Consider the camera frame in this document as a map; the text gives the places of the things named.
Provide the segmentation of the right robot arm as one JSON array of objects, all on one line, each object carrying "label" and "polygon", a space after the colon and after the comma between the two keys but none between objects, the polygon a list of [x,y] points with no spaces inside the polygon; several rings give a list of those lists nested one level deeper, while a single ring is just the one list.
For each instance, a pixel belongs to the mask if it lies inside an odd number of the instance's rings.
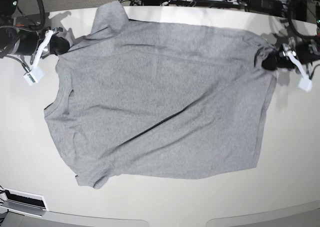
[{"label": "right robot arm", "polygon": [[34,60],[45,34],[51,28],[46,25],[43,0],[36,0],[39,21],[27,17],[18,6],[19,0],[0,0],[0,58],[22,63],[19,56],[31,56]]}]

